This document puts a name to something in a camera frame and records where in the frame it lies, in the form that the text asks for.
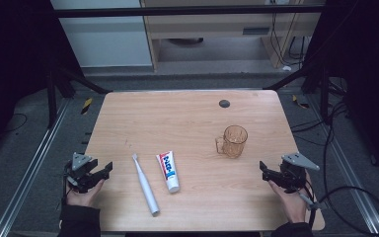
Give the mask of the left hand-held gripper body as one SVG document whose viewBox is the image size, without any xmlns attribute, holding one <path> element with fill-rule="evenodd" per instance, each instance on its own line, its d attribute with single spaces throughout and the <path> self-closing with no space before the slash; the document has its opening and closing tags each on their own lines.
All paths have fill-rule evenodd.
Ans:
<svg viewBox="0 0 379 237">
<path fill-rule="evenodd" d="M 98 166 L 98 160 L 91 156 L 74 153 L 65 165 L 64 181 L 70 189 L 84 194 L 98 182 L 92 170 Z"/>
</svg>

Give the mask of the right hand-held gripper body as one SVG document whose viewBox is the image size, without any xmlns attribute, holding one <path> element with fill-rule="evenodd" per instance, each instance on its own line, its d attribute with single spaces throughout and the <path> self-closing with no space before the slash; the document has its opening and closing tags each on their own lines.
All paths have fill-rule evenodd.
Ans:
<svg viewBox="0 0 379 237">
<path fill-rule="evenodd" d="M 281 156 L 280 172 L 282 173 L 285 192 L 292 194 L 301 190 L 306 185 L 306 170 L 319 171 L 320 167 L 303 154 L 296 152 Z"/>
</svg>

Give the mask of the amber glass mug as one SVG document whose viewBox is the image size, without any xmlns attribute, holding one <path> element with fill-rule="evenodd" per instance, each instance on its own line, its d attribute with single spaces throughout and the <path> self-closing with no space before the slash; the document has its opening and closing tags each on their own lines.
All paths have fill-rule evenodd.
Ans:
<svg viewBox="0 0 379 237">
<path fill-rule="evenodd" d="M 216 151 L 229 158 L 238 158 L 243 153 L 247 140 L 248 133 L 242 126 L 230 125 L 221 136 L 215 138 Z"/>
</svg>

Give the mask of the white electric toothbrush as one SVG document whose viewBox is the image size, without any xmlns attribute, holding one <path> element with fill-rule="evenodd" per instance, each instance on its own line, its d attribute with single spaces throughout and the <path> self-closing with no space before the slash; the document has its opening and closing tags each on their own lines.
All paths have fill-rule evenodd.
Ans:
<svg viewBox="0 0 379 237">
<path fill-rule="evenodd" d="M 153 217 L 156 217 L 160 213 L 160 208 L 159 208 L 157 201 L 154 197 L 154 194 L 151 190 L 150 184 L 149 184 L 144 172 L 142 171 L 142 169 L 139 165 L 138 156 L 136 154 L 133 154 L 132 159 L 133 159 L 135 167 L 136 167 L 139 183 L 140 183 L 142 192 L 145 196 L 149 211 Z"/>
</svg>

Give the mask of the person's left hand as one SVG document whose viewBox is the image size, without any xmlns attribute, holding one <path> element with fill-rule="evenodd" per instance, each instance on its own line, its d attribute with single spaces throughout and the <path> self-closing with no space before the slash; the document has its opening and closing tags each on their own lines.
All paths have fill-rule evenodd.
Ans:
<svg viewBox="0 0 379 237">
<path fill-rule="evenodd" d="M 98 196 L 98 193 L 102 189 L 104 185 L 104 180 L 100 180 L 93 188 L 88 190 L 86 193 L 81 194 L 77 192 L 70 192 L 67 195 L 66 203 L 68 205 L 78 205 L 78 206 L 86 206 L 93 207 L 94 202 Z"/>
</svg>

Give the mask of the person's right hand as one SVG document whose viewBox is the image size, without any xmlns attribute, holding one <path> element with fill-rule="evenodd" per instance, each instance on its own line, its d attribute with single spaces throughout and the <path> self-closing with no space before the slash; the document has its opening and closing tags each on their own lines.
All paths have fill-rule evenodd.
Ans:
<svg viewBox="0 0 379 237">
<path fill-rule="evenodd" d="M 290 223 L 305 222 L 308 204 L 301 197 L 301 195 L 306 196 L 307 191 L 305 189 L 301 189 L 296 193 L 288 194 L 274 181 L 269 181 L 268 184 L 280 199 L 287 220 Z"/>
</svg>

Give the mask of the yellow black tape piece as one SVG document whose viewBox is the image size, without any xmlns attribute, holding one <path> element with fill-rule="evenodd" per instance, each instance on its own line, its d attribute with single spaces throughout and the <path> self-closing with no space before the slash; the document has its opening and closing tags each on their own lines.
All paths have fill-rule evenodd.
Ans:
<svg viewBox="0 0 379 237">
<path fill-rule="evenodd" d="M 84 105 L 82 107 L 82 110 L 81 110 L 81 115 L 84 115 L 87 113 L 87 111 L 89 110 L 91 104 L 93 102 L 93 98 L 87 98 L 84 102 Z"/>
<path fill-rule="evenodd" d="M 309 103 L 307 102 L 306 98 L 304 96 L 297 96 L 293 95 L 292 96 L 292 101 L 299 107 L 303 109 L 309 109 Z"/>
</svg>

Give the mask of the white toothpaste tube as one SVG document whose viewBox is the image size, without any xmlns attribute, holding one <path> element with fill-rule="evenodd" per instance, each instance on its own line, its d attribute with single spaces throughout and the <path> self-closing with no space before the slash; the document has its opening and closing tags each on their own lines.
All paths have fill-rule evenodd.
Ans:
<svg viewBox="0 0 379 237">
<path fill-rule="evenodd" d="M 173 194 L 178 192 L 180 190 L 180 183 L 175 165 L 174 153 L 168 151 L 158 154 L 156 158 L 159 162 L 169 193 Z"/>
</svg>

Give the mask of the black metal stand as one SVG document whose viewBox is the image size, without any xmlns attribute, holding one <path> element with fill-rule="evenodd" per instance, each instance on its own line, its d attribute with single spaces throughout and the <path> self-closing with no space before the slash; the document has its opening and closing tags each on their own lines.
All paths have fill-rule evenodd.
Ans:
<svg viewBox="0 0 379 237">
<path fill-rule="evenodd" d="M 70 83 L 71 80 L 80 83 L 98 94 L 111 92 L 111 90 L 102 88 L 71 70 L 63 67 L 50 67 L 45 78 L 48 101 L 48 128 L 52 128 L 57 119 L 56 90 L 59 90 L 63 98 L 72 98 L 76 93 Z"/>
<path fill-rule="evenodd" d="M 265 90 L 277 91 L 294 80 L 304 77 L 301 90 L 310 94 L 320 89 L 320 116 L 324 123 L 329 124 L 329 69 L 324 64 L 309 63 L 296 72 L 291 73 L 279 82 L 265 87 Z"/>
</svg>

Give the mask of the dark curtain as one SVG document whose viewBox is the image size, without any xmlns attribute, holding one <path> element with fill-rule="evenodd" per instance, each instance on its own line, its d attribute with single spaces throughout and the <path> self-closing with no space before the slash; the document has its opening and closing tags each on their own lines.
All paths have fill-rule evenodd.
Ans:
<svg viewBox="0 0 379 237">
<path fill-rule="evenodd" d="M 62 67 L 82 73 L 59 20 L 35 14 L 52 8 L 50 0 L 0 0 L 0 134 L 16 103 L 46 87 L 39 50 L 22 34 L 23 19 L 31 23 L 43 46 L 51 50 Z"/>
<path fill-rule="evenodd" d="M 346 102 L 379 161 L 379 0 L 326 0 L 307 57 L 347 83 Z"/>
</svg>

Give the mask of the white cabinet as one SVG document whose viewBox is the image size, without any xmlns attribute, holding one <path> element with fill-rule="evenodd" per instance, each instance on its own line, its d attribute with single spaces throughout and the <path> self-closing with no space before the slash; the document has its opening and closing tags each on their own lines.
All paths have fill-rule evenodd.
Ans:
<svg viewBox="0 0 379 237">
<path fill-rule="evenodd" d="M 140 8 L 139 0 L 50 0 L 55 10 Z M 64 18 L 60 23 L 82 68 L 151 66 L 142 17 Z"/>
</svg>

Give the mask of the light wooden desk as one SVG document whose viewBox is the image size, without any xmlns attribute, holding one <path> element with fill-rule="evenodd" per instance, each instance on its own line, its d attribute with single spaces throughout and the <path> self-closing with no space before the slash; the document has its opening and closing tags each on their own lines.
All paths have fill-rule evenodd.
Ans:
<svg viewBox="0 0 379 237">
<path fill-rule="evenodd" d="M 143 7 L 314 5 L 325 0 L 139 0 Z M 295 38 L 310 37 L 320 19 L 318 13 L 224 14 L 148 16 L 144 19 L 148 38 L 197 39 L 256 37 L 262 40 L 273 67 L 285 63 L 284 56 Z"/>
</svg>

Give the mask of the aluminium floor rail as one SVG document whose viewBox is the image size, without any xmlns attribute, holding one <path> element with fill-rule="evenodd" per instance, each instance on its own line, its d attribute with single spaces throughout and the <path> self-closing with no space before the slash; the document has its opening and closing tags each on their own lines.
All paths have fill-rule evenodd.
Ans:
<svg viewBox="0 0 379 237">
<path fill-rule="evenodd" d="M 56 112 L 56 119 L 53 125 L 48 128 L 25 172 L 21 182 L 18 184 L 4 213 L 0 217 L 0 237 L 7 237 L 29 192 L 36 179 L 38 171 L 44 161 L 51 144 L 59 131 L 59 128 L 65 118 L 66 111 L 70 105 L 70 99 L 62 99 L 60 107 Z"/>
<path fill-rule="evenodd" d="M 346 156 L 341 149 L 340 143 L 335 136 L 334 121 L 337 116 L 345 112 L 345 104 L 340 102 L 339 104 L 330 107 L 330 123 L 326 124 L 320 116 L 319 101 L 314 96 L 308 96 L 308 101 L 311 110 L 322 122 L 322 130 L 327 136 L 327 140 L 324 145 L 324 159 L 327 159 L 328 149 L 331 149 L 332 155 L 341 171 L 341 176 L 346 183 L 344 188 L 351 192 L 353 200 L 355 201 L 355 204 L 366 224 L 364 231 L 367 231 L 372 237 L 379 237 L 379 212 L 376 210 L 376 206 L 374 204 L 376 198 L 372 197 L 371 193 L 368 192 L 361 184 L 350 163 L 347 161 Z"/>
</svg>

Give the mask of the black horizontal frame bar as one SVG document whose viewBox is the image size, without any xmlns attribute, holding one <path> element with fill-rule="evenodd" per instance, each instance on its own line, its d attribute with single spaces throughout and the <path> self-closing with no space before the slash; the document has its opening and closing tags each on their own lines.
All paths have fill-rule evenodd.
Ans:
<svg viewBox="0 0 379 237">
<path fill-rule="evenodd" d="M 224 14 L 275 14 L 275 13 L 320 13 L 325 5 L 244 5 L 244 6 L 185 6 L 112 9 L 68 9 L 53 10 L 57 18 L 94 17 L 138 17 L 180 15 L 224 15 Z"/>
</svg>

